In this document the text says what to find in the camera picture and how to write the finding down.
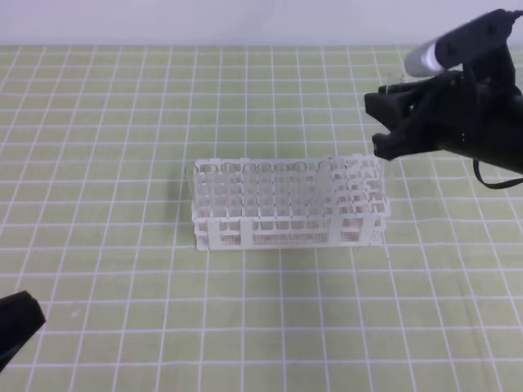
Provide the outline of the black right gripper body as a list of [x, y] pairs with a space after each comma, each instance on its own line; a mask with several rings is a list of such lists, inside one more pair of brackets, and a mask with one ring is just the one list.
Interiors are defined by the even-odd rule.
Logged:
[[522, 173], [522, 91], [506, 45], [463, 65], [423, 131], [435, 150]]

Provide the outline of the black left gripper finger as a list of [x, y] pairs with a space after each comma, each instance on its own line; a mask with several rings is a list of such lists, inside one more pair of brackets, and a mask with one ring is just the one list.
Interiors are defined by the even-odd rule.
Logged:
[[3, 370], [45, 323], [45, 316], [38, 301], [27, 291], [22, 291], [1, 299], [0, 322]]

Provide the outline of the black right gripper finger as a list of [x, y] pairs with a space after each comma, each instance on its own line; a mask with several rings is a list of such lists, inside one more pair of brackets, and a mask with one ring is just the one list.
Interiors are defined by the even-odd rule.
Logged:
[[431, 86], [431, 79], [380, 86], [364, 95], [364, 110], [387, 129], [426, 126]]
[[415, 122], [405, 123], [386, 135], [377, 133], [372, 142], [374, 155], [385, 160], [437, 151], [431, 130]]

